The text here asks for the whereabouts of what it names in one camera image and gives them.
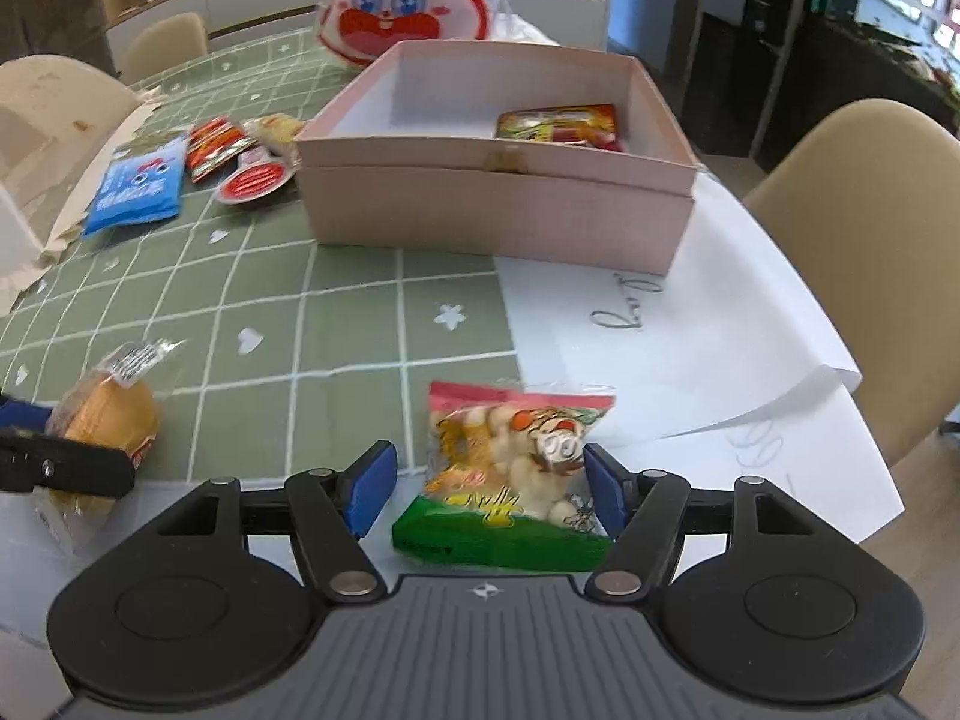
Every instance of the green checkered tablecloth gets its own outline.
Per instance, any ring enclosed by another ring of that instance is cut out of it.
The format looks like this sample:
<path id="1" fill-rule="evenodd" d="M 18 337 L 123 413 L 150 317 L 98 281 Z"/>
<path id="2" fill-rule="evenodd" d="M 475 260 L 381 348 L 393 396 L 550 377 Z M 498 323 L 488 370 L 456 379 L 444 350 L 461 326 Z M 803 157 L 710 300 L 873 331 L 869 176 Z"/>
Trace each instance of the green checkered tablecloth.
<path id="1" fill-rule="evenodd" d="M 285 112 L 309 119 L 354 73 L 309 30 L 148 79 L 171 100 L 144 130 Z M 270 207 L 184 181 L 166 223 L 79 242 L 0 319 L 3 391 L 53 403 L 123 341 L 186 340 L 143 478 L 196 481 L 342 469 L 376 439 L 424 456 L 430 381 L 517 379 L 488 257 L 319 247 L 294 184 Z"/>

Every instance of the table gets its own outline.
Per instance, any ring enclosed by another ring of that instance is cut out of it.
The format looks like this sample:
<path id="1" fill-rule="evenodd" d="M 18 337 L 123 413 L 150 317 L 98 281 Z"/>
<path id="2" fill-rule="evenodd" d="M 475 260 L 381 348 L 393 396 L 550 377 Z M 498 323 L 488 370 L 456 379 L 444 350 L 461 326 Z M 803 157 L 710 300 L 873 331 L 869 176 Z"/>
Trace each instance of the table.
<path id="1" fill-rule="evenodd" d="M 278 35 L 145 82 L 172 99 L 144 128 L 217 114 L 310 117 L 351 77 L 309 32 Z M 3 390 L 47 403 L 123 341 L 188 341 L 136 490 L 75 560 L 45 533 L 29 496 L 0 496 L 0 586 L 6 590 L 0 624 L 42 640 L 46 610 L 61 586 L 198 481 L 232 475 L 247 488 L 275 485 L 313 466 L 342 469 L 377 439 L 394 442 L 403 467 L 397 493 L 363 546 L 391 583 L 417 567 L 392 552 L 390 525 L 422 485 L 416 458 L 424 456 L 431 380 L 535 384 L 572 372 L 583 376 L 565 381 L 609 383 L 618 368 L 629 373 L 635 362 L 639 347 L 628 345 L 620 358 L 598 356 L 577 368 L 587 359 L 580 348 L 625 343 L 624 331 L 601 330 L 587 319 L 594 309 L 623 310 L 617 274 L 443 252 L 318 247 L 293 184 L 270 205 L 245 210 L 211 201 L 217 180 L 185 183 L 174 220 L 75 245 L 0 319 Z M 648 418 L 645 442 L 619 445 L 616 454 L 636 470 L 664 467 L 705 487 L 729 487 L 740 474 L 762 472 L 852 538 L 864 538 L 899 513 L 899 498 L 842 378 L 856 376 L 856 367 L 784 257 L 722 185 L 701 175 L 694 194 L 697 208 L 669 289 L 656 297 L 659 303 L 644 305 L 650 319 L 645 348 L 658 338 L 665 349 L 675 344 L 679 336 L 670 327 L 684 328 L 658 325 L 683 316 L 685 330 L 697 331 L 685 338 L 712 327 L 737 337 L 733 319 L 750 306 L 733 294 L 717 295 L 709 280 L 731 261 L 741 286 L 746 276 L 757 276 L 771 304 L 767 313 L 781 323 L 772 327 L 788 322 L 786 329 L 803 341 L 796 370 L 810 375 L 776 397 L 768 392 L 756 409 L 721 408 L 699 423 L 690 421 L 688 409 L 671 405 L 683 419 L 656 434 L 656 420 Z M 536 275 L 544 269 L 549 278 Z M 694 294 L 712 300 L 694 300 L 698 309 L 718 310 L 698 314 L 676 305 L 680 295 Z M 571 295 L 588 300 L 577 303 Z M 594 298 L 602 301 L 594 305 Z M 543 343 L 548 327 L 554 335 Z M 596 332 L 611 335 L 589 335 Z M 778 350 L 764 344 L 764 336 L 776 333 L 754 336 L 727 356 L 776 362 Z M 640 421 L 632 417 L 649 415 L 663 398 L 647 391 L 637 408 L 637 392 L 615 383 L 622 405 L 606 424 L 619 419 L 630 437 Z M 673 397 L 683 388 L 659 392 Z M 603 440 L 613 448 L 616 438 Z M 860 495 L 851 499 L 852 490 Z M 716 541 L 698 542 L 685 560 L 722 549 Z M 296 572 L 286 539 L 251 538 L 251 552 Z"/>

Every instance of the chair backrest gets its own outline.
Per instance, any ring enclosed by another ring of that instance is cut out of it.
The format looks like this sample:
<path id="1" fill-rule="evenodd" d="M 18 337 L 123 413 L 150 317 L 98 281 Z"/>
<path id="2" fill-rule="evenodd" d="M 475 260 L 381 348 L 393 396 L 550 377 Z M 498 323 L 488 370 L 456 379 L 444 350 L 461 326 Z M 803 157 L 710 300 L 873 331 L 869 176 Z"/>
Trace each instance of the chair backrest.
<path id="1" fill-rule="evenodd" d="M 66 56 L 24 56 L 0 65 L 3 213 L 21 214 L 35 237 L 46 242 L 56 208 L 43 209 L 38 215 L 43 223 L 34 212 L 51 196 L 65 198 L 64 185 L 89 165 L 138 105 L 136 94 L 118 80 Z M 20 230 L 4 224 L 2 232 L 6 239 Z M 22 243 L 27 250 L 35 247 L 35 242 Z M 5 255 L 0 275 L 19 257 L 9 250 Z"/>
<path id="2" fill-rule="evenodd" d="M 136 83 L 209 53 L 203 19 L 196 13 L 181 13 L 136 36 L 123 59 L 120 79 Z"/>
<path id="3" fill-rule="evenodd" d="M 960 401 L 960 143 L 891 100 L 831 114 L 745 199 L 863 373 L 888 466 Z"/>

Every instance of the pink box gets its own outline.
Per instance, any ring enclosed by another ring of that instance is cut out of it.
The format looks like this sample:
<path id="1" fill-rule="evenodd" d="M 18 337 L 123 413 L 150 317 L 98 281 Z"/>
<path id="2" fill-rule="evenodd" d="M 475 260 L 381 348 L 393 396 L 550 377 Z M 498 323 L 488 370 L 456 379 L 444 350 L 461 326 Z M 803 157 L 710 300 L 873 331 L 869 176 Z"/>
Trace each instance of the pink box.
<path id="1" fill-rule="evenodd" d="M 616 105 L 625 153 L 493 138 L 506 111 Z M 395 45 L 296 138 L 322 244 L 666 274 L 696 159 L 640 62 L 566 47 Z"/>

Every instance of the red mouth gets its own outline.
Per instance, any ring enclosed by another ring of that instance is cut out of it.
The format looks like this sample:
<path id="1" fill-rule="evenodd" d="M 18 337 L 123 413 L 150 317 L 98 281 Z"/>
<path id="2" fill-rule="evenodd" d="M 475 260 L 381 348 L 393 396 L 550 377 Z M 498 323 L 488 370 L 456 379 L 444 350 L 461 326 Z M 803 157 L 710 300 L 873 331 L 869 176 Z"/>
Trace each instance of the red mouth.
<path id="1" fill-rule="evenodd" d="M 373 13 L 350 8 L 340 14 L 340 37 L 359 55 L 379 56 L 401 40 L 439 38 L 440 21 L 429 13 L 381 20 Z"/>

